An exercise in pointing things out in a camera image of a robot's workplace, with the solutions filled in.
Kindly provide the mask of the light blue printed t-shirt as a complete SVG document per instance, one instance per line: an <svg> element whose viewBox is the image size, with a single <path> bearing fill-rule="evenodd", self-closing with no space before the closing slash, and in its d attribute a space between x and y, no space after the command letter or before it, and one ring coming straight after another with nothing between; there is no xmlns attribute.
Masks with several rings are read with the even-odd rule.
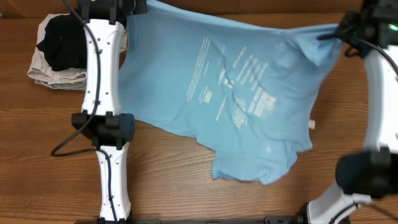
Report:
<svg viewBox="0 0 398 224"><path fill-rule="evenodd" d="M275 29L148 1L130 16L122 111L215 153L214 178L270 184L312 148L310 113L343 44L336 24Z"/></svg>

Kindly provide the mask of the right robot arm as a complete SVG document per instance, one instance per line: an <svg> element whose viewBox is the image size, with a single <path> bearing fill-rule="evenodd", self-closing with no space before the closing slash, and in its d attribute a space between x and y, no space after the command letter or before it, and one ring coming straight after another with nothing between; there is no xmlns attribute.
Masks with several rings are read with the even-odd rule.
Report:
<svg viewBox="0 0 398 224"><path fill-rule="evenodd" d="M339 158L336 182L294 216L264 223L349 223L349 215L373 200L397 193L397 0L364 1L345 14L337 30L318 36L339 39L364 61L368 79L368 126L363 152Z"/></svg>

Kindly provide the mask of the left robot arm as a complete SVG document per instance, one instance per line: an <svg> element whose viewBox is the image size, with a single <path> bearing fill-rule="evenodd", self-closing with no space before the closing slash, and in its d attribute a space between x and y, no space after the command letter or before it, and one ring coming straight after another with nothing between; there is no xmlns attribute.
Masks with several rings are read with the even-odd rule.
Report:
<svg viewBox="0 0 398 224"><path fill-rule="evenodd" d="M127 152L135 119L119 99L119 53L129 16L145 14L146 0L80 1L86 38L86 89L72 125L91 140L101 175L98 223L132 223L127 193Z"/></svg>

